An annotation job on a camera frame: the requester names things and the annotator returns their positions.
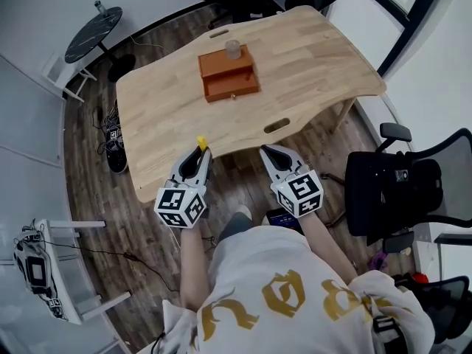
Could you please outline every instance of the person's arm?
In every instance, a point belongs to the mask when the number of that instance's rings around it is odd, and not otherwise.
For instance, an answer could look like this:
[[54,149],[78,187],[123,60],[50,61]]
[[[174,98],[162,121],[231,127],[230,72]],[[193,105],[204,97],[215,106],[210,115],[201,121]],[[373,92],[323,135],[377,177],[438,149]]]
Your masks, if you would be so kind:
[[316,214],[299,218],[300,226],[311,251],[324,260],[346,282],[347,285],[357,277],[353,264],[336,244],[325,225]]
[[183,308],[197,311],[209,296],[208,261],[198,224],[182,229],[180,301]]

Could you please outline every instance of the wooden floor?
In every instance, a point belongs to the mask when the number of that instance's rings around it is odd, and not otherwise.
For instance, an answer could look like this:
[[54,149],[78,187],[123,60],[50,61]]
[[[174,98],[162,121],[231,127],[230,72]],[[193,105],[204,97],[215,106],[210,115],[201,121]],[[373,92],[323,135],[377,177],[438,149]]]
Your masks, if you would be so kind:
[[[132,53],[136,68],[173,52],[207,30],[214,16],[210,7],[201,8],[169,21],[137,38],[137,46],[129,43],[115,55]],[[112,174],[105,154],[99,156],[97,146],[102,133],[92,126],[96,106],[104,112],[111,109],[116,97],[114,84],[107,81],[110,62],[104,60],[90,71],[98,82],[88,82],[81,93],[81,105],[70,100],[66,107],[65,162],[67,190],[72,217],[78,221],[104,220],[106,229],[83,230],[80,245],[97,251],[130,252],[143,259],[165,278],[171,288],[179,286],[179,251],[169,229],[158,222],[153,202],[141,204],[133,191],[128,172]],[[335,134],[329,134],[336,112],[328,109],[313,119],[300,133],[281,145],[297,150],[317,172],[344,175],[347,155],[355,150],[373,150],[375,144],[360,116],[351,111]],[[215,160],[209,181],[207,202],[211,205],[209,219],[204,221],[204,236],[216,236],[239,204],[249,207],[254,222],[259,223],[266,211],[277,208],[269,189],[269,179],[257,149],[244,150]],[[343,190],[332,181],[324,181],[325,198],[319,211],[322,220],[335,217],[344,207]],[[368,270],[367,262],[380,248],[369,248],[363,237],[350,236],[345,221],[331,231],[336,242],[358,267]],[[211,258],[213,250],[208,252]],[[114,297],[124,291],[132,296],[108,312],[121,337],[129,342],[131,352],[151,343],[162,331],[162,300],[178,303],[178,293],[170,292],[161,279],[141,263],[124,257],[83,251],[86,265],[97,292]],[[393,255],[388,259],[387,272],[400,274],[414,270],[413,256]]]

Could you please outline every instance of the white marker cube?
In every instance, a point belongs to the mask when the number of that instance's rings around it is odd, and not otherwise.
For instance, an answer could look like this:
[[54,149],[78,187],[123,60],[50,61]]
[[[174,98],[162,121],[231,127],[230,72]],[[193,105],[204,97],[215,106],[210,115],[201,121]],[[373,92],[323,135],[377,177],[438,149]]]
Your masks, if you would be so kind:
[[154,212],[166,226],[193,228],[206,207],[197,189],[161,187],[157,192]]
[[291,178],[280,184],[272,184],[279,204],[299,218],[322,207],[324,190],[314,170]]

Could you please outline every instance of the person's right arm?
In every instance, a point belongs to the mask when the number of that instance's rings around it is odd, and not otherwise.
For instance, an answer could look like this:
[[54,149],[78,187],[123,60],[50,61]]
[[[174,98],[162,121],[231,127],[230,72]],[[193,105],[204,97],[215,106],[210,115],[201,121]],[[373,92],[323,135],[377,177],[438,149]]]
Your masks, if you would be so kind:
[[311,251],[324,260],[349,285],[357,277],[353,264],[331,237],[326,226],[313,212],[299,218]]

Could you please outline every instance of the pants leg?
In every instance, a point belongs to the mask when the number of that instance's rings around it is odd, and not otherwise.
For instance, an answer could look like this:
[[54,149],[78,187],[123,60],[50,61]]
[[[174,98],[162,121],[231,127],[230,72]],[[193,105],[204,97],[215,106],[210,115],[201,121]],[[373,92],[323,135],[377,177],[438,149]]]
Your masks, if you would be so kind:
[[252,228],[254,224],[252,220],[245,216],[242,212],[236,212],[224,227],[224,230],[220,233],[220,237],[218,238],[218,242],[220,243],[222,240],[230,237],[232,235],[236,235],[240,232],[245,232],[248,229]]

